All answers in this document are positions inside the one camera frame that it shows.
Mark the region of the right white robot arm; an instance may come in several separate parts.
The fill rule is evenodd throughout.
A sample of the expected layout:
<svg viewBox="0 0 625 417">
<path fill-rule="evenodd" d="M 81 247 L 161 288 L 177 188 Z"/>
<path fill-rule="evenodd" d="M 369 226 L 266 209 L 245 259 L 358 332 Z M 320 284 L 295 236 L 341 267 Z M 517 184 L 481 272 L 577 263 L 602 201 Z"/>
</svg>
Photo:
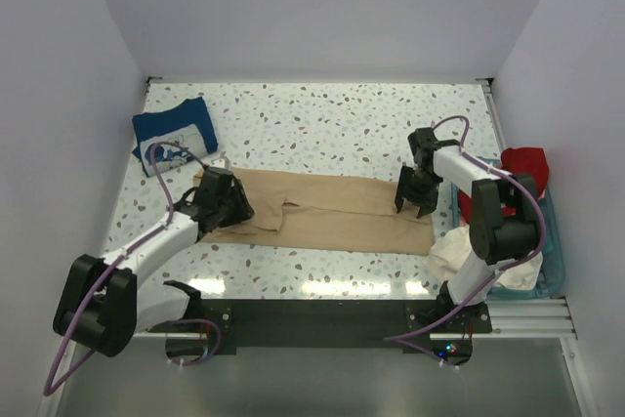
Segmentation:
<svg viewBox="0 0 625 417">
<path fill-rule="evenodd" d="M 395 342 L 438 327 L 458 331 L 470 319 L 468 307 L 482 303 L 504 272 L 540 254 L 547 235 L 531 175 L 490 166 L 469 154 L 459 141 L 438 139 L 431 127 L 413 131 L 408 143 L 414 165 L 401 167 L 397 211 L 408 201 L 418 207 L 418 218 L 432 214 L 438 206 L 439 184 L 448 180 L 470 196 L 471 251 L 460 270 L 440 287 L 436 321 L 394 336 Z"/>
</svg>

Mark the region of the beige t-shirt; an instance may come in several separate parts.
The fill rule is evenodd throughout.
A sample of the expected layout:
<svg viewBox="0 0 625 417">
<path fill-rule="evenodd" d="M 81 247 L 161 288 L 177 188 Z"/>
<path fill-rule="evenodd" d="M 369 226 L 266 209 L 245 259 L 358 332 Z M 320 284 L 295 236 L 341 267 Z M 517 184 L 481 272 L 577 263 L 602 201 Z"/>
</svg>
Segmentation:
<svg viewBox="0 0 625 417">
<path fill-rule="evenodd" d="M 352 176 L 235 168 L 255 215 L 202 242 L 425 256 L 435 243 L 430 216 L 395 206 L 396 185 Z"/>
</svg>

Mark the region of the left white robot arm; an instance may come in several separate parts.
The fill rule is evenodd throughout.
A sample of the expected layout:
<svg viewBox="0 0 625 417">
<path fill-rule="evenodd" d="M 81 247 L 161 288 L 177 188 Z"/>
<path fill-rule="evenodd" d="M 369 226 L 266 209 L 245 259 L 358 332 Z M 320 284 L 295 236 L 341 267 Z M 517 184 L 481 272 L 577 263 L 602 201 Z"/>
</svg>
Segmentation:
<svg viewBox="0 0 625 417">
<path fill-rule="evenodd" d="M 169 309 L 139 302 L 139 290 L 171 258 L 216 229 L 254 216 L 243 183 L 232 171 L 205 169 L 200 183 L 174 201 L 147 232 L 126 245 L 71 265 L 53 319 L 53 330 L 98 354 L 118 355 L 135 333 L 170 321 L 181 331 L 195 329 L 202 308 L 186 287 L 175 289 Z"/>
</svg>

